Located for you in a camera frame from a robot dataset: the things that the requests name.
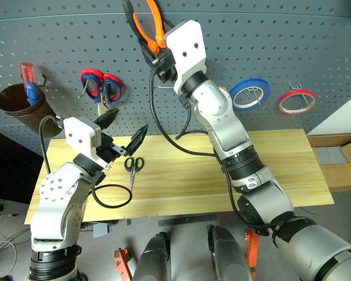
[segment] pegboard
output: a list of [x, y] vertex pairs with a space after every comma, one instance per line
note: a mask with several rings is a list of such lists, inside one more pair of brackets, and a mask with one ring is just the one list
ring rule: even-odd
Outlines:
[[[132, 2], [144, 28], [153, 32], [146, 2]], [[271, 96], [263, 105], [237, 113], [249, 131], [309, 132], [351, 98], [351, 1], [158, 2], [172, 23], [193, 19], [201, 24], [207, 76], [217, 84], [232, 88], [250, 77], [269, 82]], [[23, 61], [48, 77], [44, 92], [56, 114], [97, 117], [97, 105], [87, 95], [77, 98], [79, 72], [93, 67], [117, 75], [126, 87], [108, 134], [132, 135], [144, 124], [149, 124], [148, 134], [160, 133], [149, 110], [149, 67], [121, 1], [0, 1], [0, 91], [21, 83]], [[278, 110], [289, 82], [315, 91], [312, 111], [288, 116]], [[174, 91], [156, 87], [155, 99], [165, 130], [181, 131], [186, 111]], [[201, 128], [193, 117], [190, 129]], [[37, 135], [1, 111], [0, 133], [40, 153]]]

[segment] pliers handle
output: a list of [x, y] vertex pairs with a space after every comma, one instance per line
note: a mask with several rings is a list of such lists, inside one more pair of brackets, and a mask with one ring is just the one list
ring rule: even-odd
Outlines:
[[151, 39], [146, 32], [144, 32], [142, 26], [139, 23], [139, 20], [135, 14], [133, 5], [130, 0], [123, 0], [122, 6], [125, 10], [126, 17], [130, 24], [131, 29], [138, 38], [139, 43], [147, 48], [151, 53], [157, 55], [160, 52], [160, 49], [166, 48], [166, 43], [164, 40], [164, 25], [163, 18], [160, 12], [160, 8], [156, 0], [146, 0], [148, 6], [151, 9], [154, 25], [156, 28], [156, 41]]

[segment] wooden table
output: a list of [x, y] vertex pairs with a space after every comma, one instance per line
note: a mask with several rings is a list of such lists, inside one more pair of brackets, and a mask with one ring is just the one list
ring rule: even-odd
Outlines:
[[[315, 155], [302, 129], [249, 132], [263, 163], [270, 166], [295, 206], [333, 204]], [[117, 145], [127, 145], [130, 137], [116, 137]], [[212, 152], [205, 135], [183, 136], [178, 143], [188, 149]], [[72, 162], [77, 153], [65, 139], [53, 139], [48, 148], [51, 170]], [[119, 209], [106, 209], [90, 196], [84, 221], [117, 220], [231, 211], [225, 175], [215, 158], [193, 156], [171, 146], [162, 136], [147, 136], [135, 156], [146, 161], [135, 176], [133, 200]], [[130, 174], [124, 169], [124, 157], [114, 163], [102, 184], [117, 183], [129, 187]], [[25, 224], [30, 224], [39, 205], [40, 182], [46, 177], [44, 165], [30, 203]], [[97, 191], [106, 204], [122, 203], [127, 193], [118, 188]]]

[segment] black scissors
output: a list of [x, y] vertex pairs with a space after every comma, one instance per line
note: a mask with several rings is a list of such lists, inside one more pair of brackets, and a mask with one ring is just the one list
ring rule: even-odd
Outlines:
[[128, 157], [125, 160], [125, 169], [130, 173], [130, 190], [133, 190], [135, 173], [139, 172], [144, 166], [142, 157]]

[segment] white cable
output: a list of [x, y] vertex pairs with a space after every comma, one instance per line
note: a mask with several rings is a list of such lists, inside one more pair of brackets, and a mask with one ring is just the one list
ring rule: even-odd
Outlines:
[[13, 247], [13, 250], [14, 250], [14, 261], [13, 261], [13, 265], [12, 265], [12, 267], [9, 269], [9, 271], [7, 272], [7, 274], [3, 276], [3, 277], [5, 277], [5, 276], [7, 276], [8, 274], [10, 274], [10, 272], [11, 272], [12, 269], [14, 268], [14, 265], [16, 264], [16, 261], [17, 261], [17, 250], [16, 250], [16, 247], [15, 247], [12, 243], [10, 243], [10, 242], [8, 242], [8, 241], [0, 241], [0, 243], [7, 243], [7, 244], [9, 244], [10, 246], [12, 246], [12, 247]]

